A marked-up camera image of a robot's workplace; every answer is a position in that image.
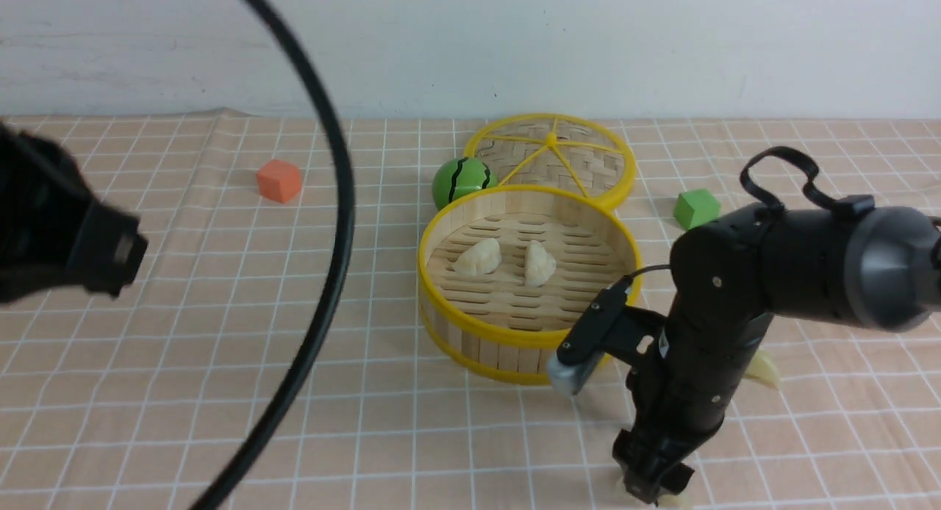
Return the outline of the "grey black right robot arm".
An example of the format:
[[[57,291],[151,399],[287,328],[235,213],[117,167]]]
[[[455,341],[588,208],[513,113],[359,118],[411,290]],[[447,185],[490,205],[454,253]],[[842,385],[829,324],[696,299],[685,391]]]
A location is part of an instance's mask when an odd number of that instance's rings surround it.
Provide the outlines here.
[[[669,312],[623,310],[618,338],[652,339],[631,363],[635,419],[612,449],[636,499],[685,490],[684,460],[720,430],[776,317],[898,333],[938,312],[939,218],[833,198],[819,172],[789,146],[757,154],[740,172],[755,202],[673,243]]]

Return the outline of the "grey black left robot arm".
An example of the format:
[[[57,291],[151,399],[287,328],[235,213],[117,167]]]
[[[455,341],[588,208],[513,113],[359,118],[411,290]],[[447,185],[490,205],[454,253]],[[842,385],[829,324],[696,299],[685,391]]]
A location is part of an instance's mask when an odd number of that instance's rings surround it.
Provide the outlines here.
[[[80,287],[118,297],[149,240],[140,219],[102,201],[64,146],[1,128],[1,302]]]

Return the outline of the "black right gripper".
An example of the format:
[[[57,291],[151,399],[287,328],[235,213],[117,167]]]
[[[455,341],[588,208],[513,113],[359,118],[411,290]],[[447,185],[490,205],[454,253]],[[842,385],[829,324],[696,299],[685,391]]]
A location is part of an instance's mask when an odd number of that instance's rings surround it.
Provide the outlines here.
[[[685,459],[712,439],[772,323],[763,313],[737,325],[693,325],[626,308],[616,322],[616,359],[631,366],[626,387],[635,416],[615,437],[612,457],[626,493],[644,503],[680,495],[693,475]]]

